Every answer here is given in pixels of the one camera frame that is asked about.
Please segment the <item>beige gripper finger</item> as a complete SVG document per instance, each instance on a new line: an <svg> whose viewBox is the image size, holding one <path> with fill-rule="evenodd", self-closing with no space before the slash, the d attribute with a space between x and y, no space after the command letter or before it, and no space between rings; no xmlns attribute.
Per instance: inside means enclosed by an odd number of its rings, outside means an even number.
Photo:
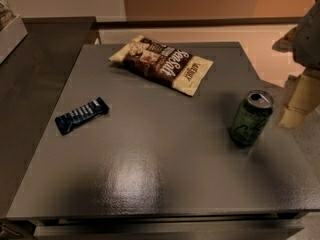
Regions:
<svg viewBox="0 0 320 240"><path fill-rule="evenodd" d="M278 125L297 128L319 105L320 71L306 68L299 76L290 75L285 83Z"/></svg>
<svg viewBox="0 0 320 240"><path fill-rule="evenodd" d="M295 39L296 36L296 32L297 32L297 28L294 27L292 28L290 31L288 31L285 36L284 36L284 40L288 43L292 43Z"/></svg>

